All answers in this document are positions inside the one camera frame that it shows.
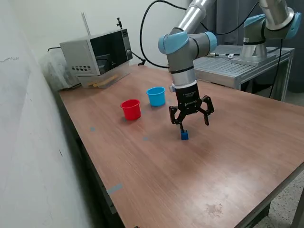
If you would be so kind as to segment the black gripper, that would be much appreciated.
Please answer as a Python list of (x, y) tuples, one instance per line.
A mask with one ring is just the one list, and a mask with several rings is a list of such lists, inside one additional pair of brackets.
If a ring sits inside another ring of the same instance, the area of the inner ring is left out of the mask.
[[(190, 84), (188, 87), (178, 86), (175, 88), (175, 94), (178, 101), (178, 106), (169, 106), (170, 120), (172, 124), (180, 126), (180, 130), (184, 131), (183, 120), (187, 115), (201, 112), (204, 115), (205, 125), (209, 126), (209, 115), (214, 112), (212, 100), (205, 95), (200, 98), (197, 81)], [(207, 105), (207, 109), (201, 108), (202, 102)], [(177, 111), (180, 111), (179, 116), (175, 118)]]

